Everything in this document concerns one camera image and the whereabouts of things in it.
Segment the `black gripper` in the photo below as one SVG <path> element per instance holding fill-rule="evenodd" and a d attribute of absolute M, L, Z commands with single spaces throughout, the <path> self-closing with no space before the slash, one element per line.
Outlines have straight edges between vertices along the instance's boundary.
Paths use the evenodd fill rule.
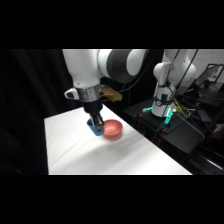
<path fill-rule="evenodd" d="M 90 115 L 92 125 L 95 125 L 97 131 L 102 131 L 104 129 L 104 121 L 99 114 L 103 108 L 102 100 L 98 99 L 94 102 L 83 102 L 82 106 L 84 111 Z"/>

